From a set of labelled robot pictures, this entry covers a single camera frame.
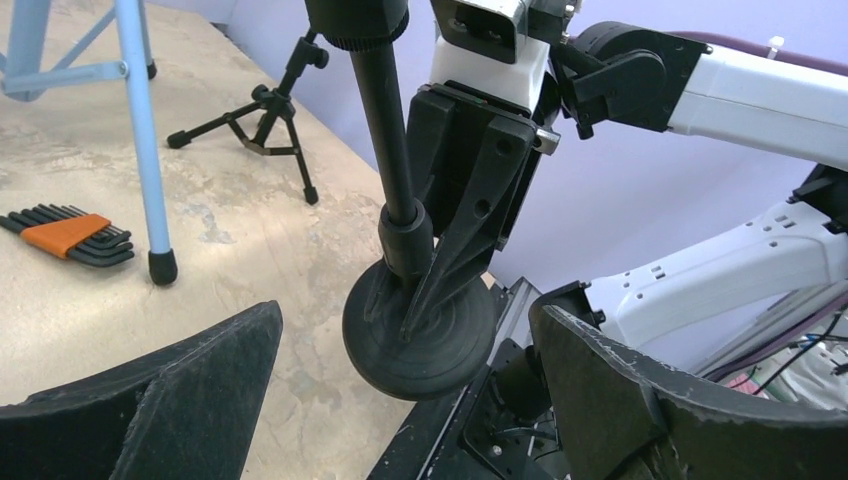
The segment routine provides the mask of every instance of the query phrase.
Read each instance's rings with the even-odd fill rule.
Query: black disc
[[[353,366],[374,388],[402,400],[444,396],[470,383],[486,364],[495,342],[494,300],[475,279],[444,302],[407,343],[400,326],[407,302],[400,291],[382,291],[387,301],[365,318],[374,280],[387,273],[383,261],[372,265],[351,289],[342,316],[342,335]],[[384,290],[399,290],[398,282]]]

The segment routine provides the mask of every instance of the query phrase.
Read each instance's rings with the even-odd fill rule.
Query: beige tabletop
[[[5,51],[11,0],[0,0]],[[54,0],[45,66],[109,8]],[[304,108],[296,123],[321,195],[310,207],[293,158],[250,153],[226,129],[175,151],[165,137],[274,84],[200,16],[148,6],[152,82],[171,240],[180,277],[147,275],[145,231],[123,82],[0,97],[0,213],[73,204],[131,230],[135,259],[109,271],[63,262],[0,231],[0,404],[72,382],[191,336],[265,300],[285,327],[246,479],[364,478],[411,404],[370,388],[341,338],[341,311],[380,257],[377,174]],[[119,58],[114,25],[77,65]],[[258,114],[249,117],[252,126]],[[272,143],[285,145],[285,130]]]

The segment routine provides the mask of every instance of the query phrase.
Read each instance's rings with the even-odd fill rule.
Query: black rubber foot
[[[318,203],[318,190],[315,190],[315,187],[304,188],[303,196],[306,197],[306,203],[310,205]]]
[[[150,279],[154,284],[163,287],[176,281],[178,269],[174,249],[168,253],[148,253],[147,264],[150,267]]]
[[[191,143],[191,138],[189,138],[185,130],[180,130],[177,133],[168,135],[167,142],[169,148],[177,150]]]
[[[497,333],[494,301],[482,279],[442,304],[404,343],[399,332],[408,303],[397,277],[380,291],[387,299],[383,308],[365,318],[374,280],[387,271],[382,260],[372,265],[347,298],[342,336],[353,366],[374,388],[402,400],[439,398],[470,383],[486,365]]]
[[[156,69],[156,60],[151,60],[150,65],[147,66],[147,79],[153,80],[156,78],[156,73],[159,70]]]

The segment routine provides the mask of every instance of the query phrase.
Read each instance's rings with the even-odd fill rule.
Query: orange hex key holder
[[[74,206],[38,205],[0,216],[0,227],[62,259],[92,267],[118,265],[135,256],[131,233]]]

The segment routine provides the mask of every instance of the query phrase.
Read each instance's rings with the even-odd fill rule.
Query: black tripod
[[[233,112],[227,112],[189,131],[180,130],[171,134],[168,136],[168,146],[173,149],[182,148],[204,133],[211,132],[223,125],[229,125],[245,148],[252,152],[265,156],[294,155],[297,158],[300,175],[303,177],[303,193],[306,202],[310,205],[316,204],[318,202],[318,191],[315,190],[312,181],[309,179],[309,170],[306,168],[306,160],[303,158],[303,151],[300,148],[300,141],[294,127],[295,109],[291,103],[291,90],[294,87],[294,82],[303,74],[306,66],[314,65],[315,68],[322,69],[327,66],[327,61],[330,58],[326,50],[315,45],[315,36],[315,32],[310,29],[305,36],[300,37],[291,58],[289,58],[289,63],[286,65],[286,74],[277,88],[269,90],[265,85],[257,86],[250,94],[254,100],[253,103]],[[238,124],[238,119],[257,110],[265,110],[265,113],[259,120],[256,135],[251,139]],[[286,122],[291,139],[290,147],[265,146],[265,141],[268,140],[268,135],[271,133],[277,118]]]

